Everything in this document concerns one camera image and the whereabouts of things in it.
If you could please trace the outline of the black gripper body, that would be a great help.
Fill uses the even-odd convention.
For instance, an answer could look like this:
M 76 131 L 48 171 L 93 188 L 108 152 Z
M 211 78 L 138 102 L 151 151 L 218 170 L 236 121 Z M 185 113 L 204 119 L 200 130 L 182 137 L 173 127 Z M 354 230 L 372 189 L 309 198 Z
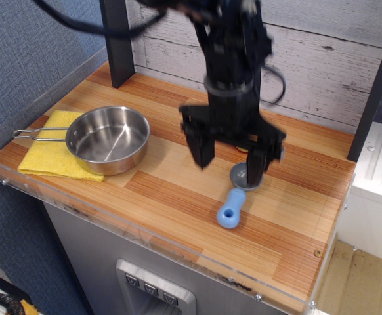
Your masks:
M 215 141 L 250 150 L 264 148 L 270 161 L 283 158 L 286 134 L 267 122 L 259 112 L 261 83 L 246 91 L 215 90 L 208 86 L 207 105 L 184 105 L 182 129 L 185 135 L 211 134 Z

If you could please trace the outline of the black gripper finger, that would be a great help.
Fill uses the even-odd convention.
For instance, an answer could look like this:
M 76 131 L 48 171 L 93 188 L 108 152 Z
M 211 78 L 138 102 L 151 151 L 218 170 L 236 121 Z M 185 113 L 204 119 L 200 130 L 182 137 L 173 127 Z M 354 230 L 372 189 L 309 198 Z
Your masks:
M 247 166 L 247 183 L 249 186 L 257 186 L 263 177 L 264 172 L 270 165 L 270 154 L 264 148 L 251 148 L 248 151 Z
M 215 137 L 211 134 L 189 134 L 186 141 L 194 162 L 201 169 L 206 168 L 215 157 Z

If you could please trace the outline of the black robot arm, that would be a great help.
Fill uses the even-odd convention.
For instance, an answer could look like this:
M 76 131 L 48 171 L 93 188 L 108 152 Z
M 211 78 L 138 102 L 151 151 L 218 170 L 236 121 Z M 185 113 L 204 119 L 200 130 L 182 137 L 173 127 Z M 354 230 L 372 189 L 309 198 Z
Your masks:
M 270 162 L 281 158 L 286 137 L 259 112 L 261 70 L 272 52 L 260 1 L 143 1 L 143 5 L 186 15 L 205 57 L 207 105 L 179 108 L 195 163 L 201 168 L 211 163 L 216 141 L 244 148 L 246 186 L 258 186 Z

